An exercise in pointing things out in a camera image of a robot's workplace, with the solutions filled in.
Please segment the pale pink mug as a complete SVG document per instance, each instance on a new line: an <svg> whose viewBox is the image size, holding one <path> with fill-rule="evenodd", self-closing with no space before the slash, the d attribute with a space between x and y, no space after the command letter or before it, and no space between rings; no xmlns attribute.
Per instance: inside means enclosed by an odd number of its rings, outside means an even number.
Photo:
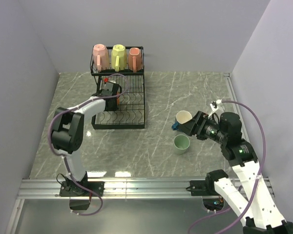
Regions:
<svg viewBox="0 0 293 234"><path fill-rule="evenodd" d="M105 45L96 44L93 47L93 61L98 72L107 70L110 66L109 52Z"/></svg>

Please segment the orange mug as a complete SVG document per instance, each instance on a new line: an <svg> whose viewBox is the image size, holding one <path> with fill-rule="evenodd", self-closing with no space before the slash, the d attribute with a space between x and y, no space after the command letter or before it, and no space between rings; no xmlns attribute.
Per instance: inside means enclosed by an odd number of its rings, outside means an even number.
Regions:
<svg viewBox="0 0 293 234"><path fill-rule="evenodd" d="M119 105L119 104L120 104L119 96L116 98L116 101L117 101L117 105Z"/></svg>

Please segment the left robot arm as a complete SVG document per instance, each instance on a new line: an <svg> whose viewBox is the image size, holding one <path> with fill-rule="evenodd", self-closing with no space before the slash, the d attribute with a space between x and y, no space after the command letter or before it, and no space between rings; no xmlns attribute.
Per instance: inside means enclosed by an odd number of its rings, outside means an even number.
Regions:
<svg viewBox="0 0 293 234"><path fill-rule="evenodd" d="M87 100L69 108L58 108L48 129L52 153L63 159L66 167L65 188L78 196L90 191L88 176L79 151L84 138L84 122L108 110L117 108L119 96L126 91L114 81L105 83Z"/></svg>

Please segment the light green tumbler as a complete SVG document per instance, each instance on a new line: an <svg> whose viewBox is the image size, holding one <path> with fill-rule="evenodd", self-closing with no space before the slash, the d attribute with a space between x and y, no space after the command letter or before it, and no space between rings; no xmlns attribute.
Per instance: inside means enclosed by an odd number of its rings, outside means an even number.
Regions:
<svg viewBox="0 0 293 234"><path fill-rule="evenodd" d="M173 140L174 152L178 155L184 154L190 147L190 139L186 135L177 135Z"/></svg>

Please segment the salmon floral mug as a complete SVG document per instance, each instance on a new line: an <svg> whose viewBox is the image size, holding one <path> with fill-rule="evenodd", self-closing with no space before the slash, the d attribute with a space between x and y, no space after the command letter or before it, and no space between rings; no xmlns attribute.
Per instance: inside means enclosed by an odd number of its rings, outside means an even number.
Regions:
<svg viewBox="0 0 293 234"><path fill-rule="evenodd" d="M128 67L135 73L143 68L142 52L139 48L130 48L128 55Z"/></svg>

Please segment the blue mug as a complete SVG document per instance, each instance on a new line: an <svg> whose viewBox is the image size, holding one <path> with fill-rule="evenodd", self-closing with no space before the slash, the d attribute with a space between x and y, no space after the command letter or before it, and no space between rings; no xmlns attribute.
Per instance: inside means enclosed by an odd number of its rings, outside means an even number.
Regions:
<svg viewBox="0 0 293 234"><path fill-rule="evenodd" d="M192 119L192 114L188 111L181 110L175 116L175 122L172 125L171 129L173 131L178 131L179 126L184 124Z"/></svg>

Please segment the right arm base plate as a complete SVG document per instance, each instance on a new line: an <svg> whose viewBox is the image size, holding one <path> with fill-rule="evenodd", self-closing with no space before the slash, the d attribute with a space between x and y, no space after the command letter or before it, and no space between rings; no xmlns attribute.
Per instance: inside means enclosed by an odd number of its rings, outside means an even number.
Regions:
<svg viewBox="0 0 293 234"><path fill-rule="evenodd" d="M218 193L205 180L191 180L187 191L191 196L214 196Z"/></svg>

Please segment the yellow-green faceted mug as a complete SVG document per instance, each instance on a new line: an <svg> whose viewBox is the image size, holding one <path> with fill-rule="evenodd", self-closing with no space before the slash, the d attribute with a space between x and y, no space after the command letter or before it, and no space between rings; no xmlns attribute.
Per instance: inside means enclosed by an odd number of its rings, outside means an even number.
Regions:
<svg viewBox="0 0 293 234"><path fill-rule="evenodd" d="M116 72L124 70L127 67L126 47L121 44L113 46L111 51L111 67Z"/></svg>

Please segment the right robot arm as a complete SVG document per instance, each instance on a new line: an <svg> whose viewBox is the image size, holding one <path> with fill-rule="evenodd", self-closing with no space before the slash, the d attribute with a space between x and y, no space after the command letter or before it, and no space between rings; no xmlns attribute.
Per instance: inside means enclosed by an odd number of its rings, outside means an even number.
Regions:
<svg viewBox="0 0 293 234"><path fill-rule="evenodd" d="M207 173L205 188L209 194L224 198L243 225L243 233L293 234L293 223L285 220L274 203L252 145L242 138L238 114L224 112L216 122L200 111L194 116L188 111L179 111L175 121L173 130L220 144L222 155L238 176L245 195L240 194L223 170Z"/></svg>

